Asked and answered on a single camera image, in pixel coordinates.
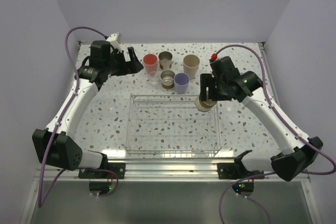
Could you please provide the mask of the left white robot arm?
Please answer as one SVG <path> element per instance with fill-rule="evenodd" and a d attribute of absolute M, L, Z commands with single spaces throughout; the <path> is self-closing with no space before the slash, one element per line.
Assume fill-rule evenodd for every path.
<path fill-rule="evenodd" d="M 133 47 L 128 47 L 128 54 L 130 60 L 126 61 L 122 50 L 104 40 L 96 40 L 90 45 L 90 55 L 76 70 L 60 110 L 44 129 L 36 129 L 32 135 L 41 164 L 65 170 L 90 168 L 97 178 L 107 176 L 107 156 L 83 150 L 76 143 L 75 134 L 89 103 L 110 76 L 136 74 L 144 68 Z"/>

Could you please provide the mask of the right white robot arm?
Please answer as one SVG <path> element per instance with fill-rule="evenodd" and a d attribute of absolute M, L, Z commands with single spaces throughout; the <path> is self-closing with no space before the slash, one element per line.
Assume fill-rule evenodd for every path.
<path fill-rule="evenodd" d="M 197 109 L 208 112 L 218 101 L 236 100 L 249 109 L 275 139 L 280 152 L 273 157 L 254 157 L 250 151 L 238 155 L 226 171 L 230 179 L 246 178 L 258 172 L 274 172 L 289 182 L 316 159 L 323 142 L 296 127 L 282 109 L 266 98 L 262 80 L 252 71 L 240 73 L 229 56 L 209 60 L 212 73 L 200 75 Z"/>

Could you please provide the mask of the cream steel cup brown band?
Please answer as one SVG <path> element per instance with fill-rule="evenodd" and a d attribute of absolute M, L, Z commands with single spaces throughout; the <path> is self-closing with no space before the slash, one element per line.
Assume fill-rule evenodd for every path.
<path fill-rule="evenodd" d="M 206 94 L 205 101 L 201 100 L 201 95 L 199 95 L 195 100 L 195 106 L 197 110 L 200 112 L 208 112 L 217 104 L 217 101 L 213 101 L 209 98 L 208 91 L 206 91 L 205 94 Z"/>

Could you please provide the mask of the clear glass cup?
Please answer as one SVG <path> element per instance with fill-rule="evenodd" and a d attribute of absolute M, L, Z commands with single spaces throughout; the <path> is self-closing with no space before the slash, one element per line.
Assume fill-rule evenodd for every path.
<path fill-rule="evenodd" d="M 160 81 L 160 75 L 157 71 L 152 71 L 149 73 L 150 85 L 156 87 Z"/>

